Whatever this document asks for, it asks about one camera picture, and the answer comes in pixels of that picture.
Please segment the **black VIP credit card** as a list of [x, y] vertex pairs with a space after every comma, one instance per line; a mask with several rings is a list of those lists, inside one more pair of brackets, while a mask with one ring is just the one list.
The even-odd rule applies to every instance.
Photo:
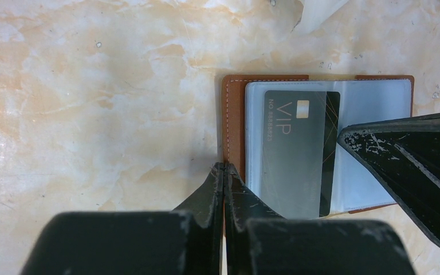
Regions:
[[288, 219], [329, 214], [340, 94], [267, 91], [261, 199]]

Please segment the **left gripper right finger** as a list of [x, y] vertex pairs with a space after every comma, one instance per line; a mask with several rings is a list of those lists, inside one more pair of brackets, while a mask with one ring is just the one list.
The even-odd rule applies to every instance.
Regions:
[[402, 241], [381, 221], [287, 219], [224, 169], [228, 274], [414, 274]]

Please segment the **brown leather card holder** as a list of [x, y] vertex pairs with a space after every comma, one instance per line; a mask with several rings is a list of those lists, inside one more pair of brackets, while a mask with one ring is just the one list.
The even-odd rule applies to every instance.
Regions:
[[414, 78], [355, 76], [315, 80], [307, 75], [230, 74], [222, 80], [223, 158], [261, 199], [264, 100], [267, 91], [335, 91], [340, 94], [331, 207], [328, 215], [366, 211], [394, 200], [354, 157], [337, 143], [350, 125], [408, 118]]

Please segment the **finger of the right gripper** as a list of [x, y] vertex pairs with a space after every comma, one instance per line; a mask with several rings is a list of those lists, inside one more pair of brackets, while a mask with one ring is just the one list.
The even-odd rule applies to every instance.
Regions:
[[440, 248], [440, 113], [350, 125], [337, 142]]

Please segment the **white translucent plastic card box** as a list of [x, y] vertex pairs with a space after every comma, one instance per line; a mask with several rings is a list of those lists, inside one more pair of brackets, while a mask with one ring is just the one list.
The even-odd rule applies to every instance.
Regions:
[[291, 32], [309, 34], [317, 30], [323, 22], [341, 9], [348, 0], [300, 0], [302, 15]]

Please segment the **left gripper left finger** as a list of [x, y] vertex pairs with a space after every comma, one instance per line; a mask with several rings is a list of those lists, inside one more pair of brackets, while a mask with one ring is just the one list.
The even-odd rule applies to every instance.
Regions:
[[54, 216], [22, 274], [220, 274], [223, 176], [205, 181], [170, 211], [81, 211]]

